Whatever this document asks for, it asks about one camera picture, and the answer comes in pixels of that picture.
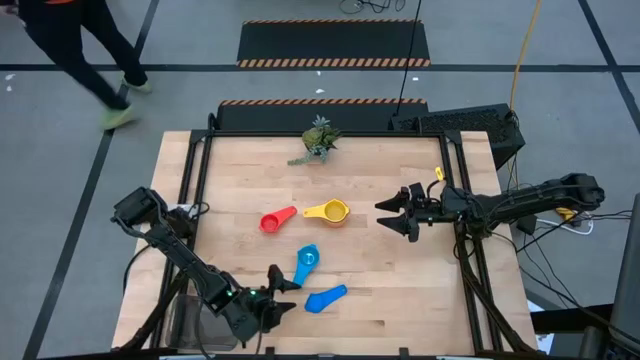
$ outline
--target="shoe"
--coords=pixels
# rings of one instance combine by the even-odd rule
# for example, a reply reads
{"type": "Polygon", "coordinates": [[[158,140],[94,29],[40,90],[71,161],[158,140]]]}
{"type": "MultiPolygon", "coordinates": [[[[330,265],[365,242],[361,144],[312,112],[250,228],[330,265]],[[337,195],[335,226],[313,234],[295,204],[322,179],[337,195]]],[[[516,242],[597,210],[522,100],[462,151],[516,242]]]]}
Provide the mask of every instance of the shoe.
{"type": "Polygon", "coordinates": [[[111,130],[120,127],[133,120],[133,106],[129,105],[124,110],[107,110],[102,119],[102,129],[111,130]]]}
{"type": "Polygon", "coordinates": [[[135,86],[130,84],[125,78],[122,78],[122,83],[124,84],[124,86],[128,87],[129,89],[137,91],[142,94],[151,94],[153,92],[153,89],[151,88],[151,84],[149,84],[149,81],[147,81],[143,85],[135,86]]]}

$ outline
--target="green plant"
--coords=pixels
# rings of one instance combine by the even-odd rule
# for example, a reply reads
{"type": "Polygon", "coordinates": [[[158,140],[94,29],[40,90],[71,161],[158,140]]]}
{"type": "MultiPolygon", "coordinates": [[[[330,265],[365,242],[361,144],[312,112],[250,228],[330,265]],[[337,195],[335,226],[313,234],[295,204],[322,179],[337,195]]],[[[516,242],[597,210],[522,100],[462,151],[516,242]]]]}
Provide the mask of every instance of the green plant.
{"type": "Polygon", "coordinates": [[[289,165],[303,165],[310,162],[313,156],[320,156],[322,163],[327,162],[329,149],[337,149],[333,144],[341,136],[340,130],[332,128],[331,121],[316,115],[313,127],[302,134],[302,142],[307,148],[307,153],[298,159],[287,162],[289,165]]]}

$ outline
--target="red measuring cup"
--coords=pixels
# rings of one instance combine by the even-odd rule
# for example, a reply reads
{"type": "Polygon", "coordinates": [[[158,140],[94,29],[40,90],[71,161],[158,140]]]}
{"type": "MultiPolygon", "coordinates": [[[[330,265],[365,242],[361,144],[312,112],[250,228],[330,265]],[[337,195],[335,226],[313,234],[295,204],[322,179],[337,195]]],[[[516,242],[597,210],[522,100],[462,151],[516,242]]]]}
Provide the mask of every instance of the red measuring cup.
{"type": "Polygon", "coordinates": [[[290,217],[295,215],[298,210],[295,206],[289,206],[282,210],[278,210],[271,214],[267,214],[260,220],[260,230],[266,233],[274,233],[278,231],[280,226],[290,217]]]}

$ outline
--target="leg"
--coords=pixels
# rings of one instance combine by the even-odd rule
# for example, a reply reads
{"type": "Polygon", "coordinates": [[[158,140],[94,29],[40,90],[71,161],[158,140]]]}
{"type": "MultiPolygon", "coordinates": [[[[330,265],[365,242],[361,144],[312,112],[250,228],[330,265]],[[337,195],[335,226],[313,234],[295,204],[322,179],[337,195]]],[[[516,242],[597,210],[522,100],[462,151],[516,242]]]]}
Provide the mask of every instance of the leg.
{"type": "Polygon", "coordinates": [[[43,6],[25,16],[27,34],[42,51],[107,107],[122,110],[127,102],[87,63],[82,55],[80,13],[75,5],[43,6]]]}
{"type": "Polygon", "coordinates": [[[82,25],[87,28],[109,51],[124,77],[132,85],[141,86],[147,82],[147,75],[140,66],[135,50],[118,31],[105,0],[81,0],[82,25]]]}

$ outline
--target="hazard stripe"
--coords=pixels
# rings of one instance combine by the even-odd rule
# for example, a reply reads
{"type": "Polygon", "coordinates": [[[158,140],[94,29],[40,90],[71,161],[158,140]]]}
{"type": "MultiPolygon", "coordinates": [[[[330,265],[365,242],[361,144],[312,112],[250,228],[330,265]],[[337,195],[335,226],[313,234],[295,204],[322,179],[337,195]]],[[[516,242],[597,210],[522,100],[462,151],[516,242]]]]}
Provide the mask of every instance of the hazard stripe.
{"type": "MultiPolygon", "coordinates": [[[[398,98],[385,99],[264,99],[264,100],[223,100],[220,106],[243,105],[324,105],[324,104],[397,104],[398,98]]],[[[418,98],[403,98],[403,104],[426,104],[427,101],[418,98]]]]}
{"type": "Polygon", "coordinates": [[[242,24],[345,24],[345,23],[381,23],[381,22],[414,22],[414,19],[297,19],[297,20],[247,20],[242,24]]]}
{"type": "MultiPolygon", "coordinates": [[[[406,58],[336,58],[336,59],[244,59],[236,62],[241,68],[284,68],[284,67],[380,67],[404,68],[406,58]]],[[[429,59],[411,58],[409,67],[428,67],[429,59]]]]}

